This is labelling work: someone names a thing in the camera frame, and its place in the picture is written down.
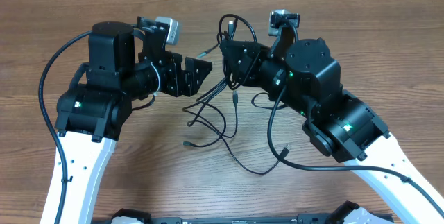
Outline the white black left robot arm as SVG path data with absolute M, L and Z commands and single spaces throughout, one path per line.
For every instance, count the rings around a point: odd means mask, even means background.
M 212 63 L 166 50 L 178 41 L 179 23 L 139 17 L 136 24 L 103 21 L 85 33 L 89 60 L 59 98 L 47 126 L 55 164 L 41 221 L 89 223 L 105 168 L 133 101 L 151 105 L 158 93 L 195 95 Z

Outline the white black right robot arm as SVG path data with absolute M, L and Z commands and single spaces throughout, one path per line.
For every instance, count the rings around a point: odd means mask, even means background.
M 320 171 L 355 173 L 405 223 L 442 223 L 442 195 L 409 161 L 377 113 L 343 88 L 340 64 L 325 41 L 300 38 L 299 15 L 286 10 L 270 14 L 273 45 L 236 41 L 240 20 L 230 15 L 228 27 L 218 29 L 230 86 L 259 87 L 274 104 L 301 114 L 311 144 L 336 161 Z

